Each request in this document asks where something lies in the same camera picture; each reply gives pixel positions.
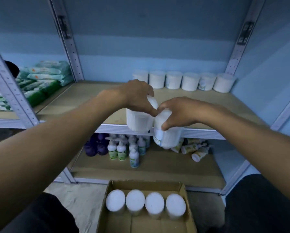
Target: person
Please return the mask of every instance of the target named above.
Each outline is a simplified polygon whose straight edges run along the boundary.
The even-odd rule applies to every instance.
[[[168,108],[172,114],[163,130],[206,124],[265,177],[238,183],[226,198],[226,223],[216,230],[290,232],[290,137],[187,97],[165,101],[156,110],[148,94],[154,96],[150,85],[132,80],[0,142],[0,230],[7,225],[2,232],[77,232],[72,215],[43,190],[112,113],[128,108],[156,116]]]

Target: gray floor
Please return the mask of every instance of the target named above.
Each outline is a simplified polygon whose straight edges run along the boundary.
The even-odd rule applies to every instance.
[[[45,190],[58,197],[75,217],[81,233],[96,232],[97,221],[106,185],[52,183]],[[209,227],[224,224],[224,204],[217,194],[188,192],[192,214],[199,230],[205,233]]]

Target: person's right arm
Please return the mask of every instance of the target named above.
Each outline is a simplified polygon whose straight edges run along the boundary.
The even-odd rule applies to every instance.
[[[171,116],[163,130],[197,122],[217,130],[227,141],[290,199],[290,137],[246,120],[226,108],[178,97],[163,102],[158,110],[169,108]]]

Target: white cylinder held in hand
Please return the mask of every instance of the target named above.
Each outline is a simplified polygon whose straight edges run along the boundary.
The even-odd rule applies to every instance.
[[[148,74],[149,72],[146,70],[135,70],[132,73],[132,78],[148,83]]]
[[[198,89],[203,91],[210,91],[215,83],[216,74],[213,73],[201,73],[201,78],[199,81]]]
[[[165,87],[168,89],[179,89],[181,87],[183,73],[179,71],[166,72]]]
[[[172,220],[176,220],[184,215],[186,211],[186,203],[178,194],[170,194],[165,202],[166,212]]]
[[[145,207],[153,219],[158,219],[164,209],[164,199],[158,192],[151,192],[145,200]]]
[[[149,84],[154,89],[160,89],[164,87],[165,72],[161,70],[154,70],[149,72]]]
[[[145,196],[140,190],[131,190],[126,197],[126,205],[130,214],[139,215],[145,204]]]
[[[177,146],[181,138],[184,127],[173,127],[167,131],[162,131],[161,126],[170,117],[170,110],[163,110],[155,117],[154,141],[164,149],[170,149]]]
[[[147,96],[148,101],[151,106],[155,109],[158,108],[157,101],[151,97]],[[127,116],[127,126],[129,129],[135,132],[147,132],[152,128],[154,117],[144,112],[136,112],[126,109]]]
[[[213,90],[221,93],[228,93],[237,77],[232,74],[221,73],[217,75]]]
[[[199,80],[199,74],[190,72],[184,73],[182,80],[182,89],[190,92],[197,90]]]
[[[125,204],[125,195],[122,190],[111,191],[106,198],[106,208],[115,213],[123,213]]]

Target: cardboard box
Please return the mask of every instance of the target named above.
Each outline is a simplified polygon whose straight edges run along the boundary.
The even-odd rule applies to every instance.
[[[139,216],[131,216],[129,211],[125,209],[124,214],[118,215],[109,212],[106,208],[106,197],[114,190],[120,189],[125,195],[130,190],[138,189],[142,191],[145,197],[153,191],[159,192],[164,201],[171,193],[179,194],[186,202],[186,212],[179,220],[171,220],[166,211],[163,211],[161,218],[158,220],[152,219],[144,206]],[[187,192],[185,185],[178,182],[163,182],[163,181],[114,181],[108,183],[102,208],[100,212],[99,222],[97,226],[98,233],[197,233],[195,223],[193,221],[192,213],[190,210]]]

